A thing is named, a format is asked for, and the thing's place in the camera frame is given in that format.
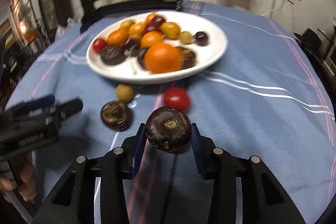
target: small orange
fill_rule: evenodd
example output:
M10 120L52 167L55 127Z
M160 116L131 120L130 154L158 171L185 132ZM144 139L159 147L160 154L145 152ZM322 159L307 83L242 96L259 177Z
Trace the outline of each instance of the small orange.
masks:
M183 54L169 44L158 43L147 50L143 61L151 73L173 72L182 68Z
M151 13L146 17L146 25L150 24L150 22L152 21L153 17L157 16L157 13Z
M163 42L162 33L157 31L151 31L146 33L140 41L142 48L150 48L151 46Z
M126 40L128 39L128 31L124 28L113 31L106 39L108 45L118 45L124 47Z
M129 32L129 35L134 35L134 34L142 35L145 28L146 28L146 23L141 21L137 24L133 24L129 28L128 32Z

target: tomato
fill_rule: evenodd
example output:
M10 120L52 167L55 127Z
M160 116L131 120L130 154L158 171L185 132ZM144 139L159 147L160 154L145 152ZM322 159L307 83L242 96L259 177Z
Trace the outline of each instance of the tomato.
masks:
M101 50L103 49L103 47L106 46L106 41L104 39L101 38L97 38L92 45L92 48L94 50L94 52L100 54Z
M181 88L171 88L166 91L163 96L163 104L165 106L177 107L184 112L190 108L190 99L188 94Z

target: tablecloth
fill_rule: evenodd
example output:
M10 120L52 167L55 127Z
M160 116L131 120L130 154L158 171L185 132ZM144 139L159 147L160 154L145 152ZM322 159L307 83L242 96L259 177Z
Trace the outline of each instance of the tablecloth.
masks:
M190 78L191 121L202 135L233 156L260 156L306 223L314 223L336 192L336 127L330 99L305 54L269 18L200 2L184 1L183 6L185 12L217 24L229 41L216 64ZM59 143L34 153L41 198L78 155L99 157L120 146L162 105L167 89L185 85L180 80L134 86L136 96L129 103L134 112L132 126L114 132L101 122L100 109L116 99L118 83L94 73L85 53L101 30L129 15L106 17L81 35L80 25L72 26L38 58L10 98L8 106L47 94L54 94L58 102L80 97L84 103L83 111L63 124ZM191 147L175 156L147 144L139 174L124 182L131 223L160 222L170 179L172 191L164 223L207 222L213 182L203 181L198 174ZM239 180L237 195L237 223L241 223ZM96 223L100 223L99 197L97 179Z

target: human hand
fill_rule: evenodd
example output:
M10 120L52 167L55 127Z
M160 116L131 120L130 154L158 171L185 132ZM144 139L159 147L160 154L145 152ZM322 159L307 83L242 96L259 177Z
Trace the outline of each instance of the human hand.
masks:
M33 167L32 154L28 153L25 156L25 163L20 172L20 177L23 183L18 187L18 192L25 201L32 200L33 198L36 197L36 187L33 174L34 174L34 167ZM13 190L10 180L2 175L0 175L0 190L7 190L7 191ZM4 198L8 202L10 202L8 196L6 196L5 194Z

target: white plate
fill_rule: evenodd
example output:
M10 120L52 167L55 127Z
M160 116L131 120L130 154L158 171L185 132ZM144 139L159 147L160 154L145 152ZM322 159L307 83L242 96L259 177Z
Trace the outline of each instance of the white plate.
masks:
M137 23L140 21L144 21L150 13L144 13L125 18L101 31L92 40L86 52L86 60L89 67L93 71L104 77L123 83L142 85L161 84L183 79L206 69L207 67L215 63L219 58L221 58L226 51L227 37L225 33L211 21L196 15L183 12L159 11L158 13L166 17L167 21L176 22L181 27L181 31L189 31L192 34L195 34L199 31L205 31L208 33L209 44L207 46L201 47L196 44L184 45L185 47L188 47L196 52L197 60L195 67L168 73L151 74L150 72L145 71L140 67L135 57L127 58L126 61L117 66L109 66L105 65L102 62L100 55L92 50L92 44L94 40L96 40L97 38L107 39L111 32L119 28L122 21L126 19L132 19ZM166 39L165 42L173 46L177 46L180 44L178 40L175 41ZM130 62L133 62L134 64L134 67L137 71L136 75L133 75L133 70L131 68Z

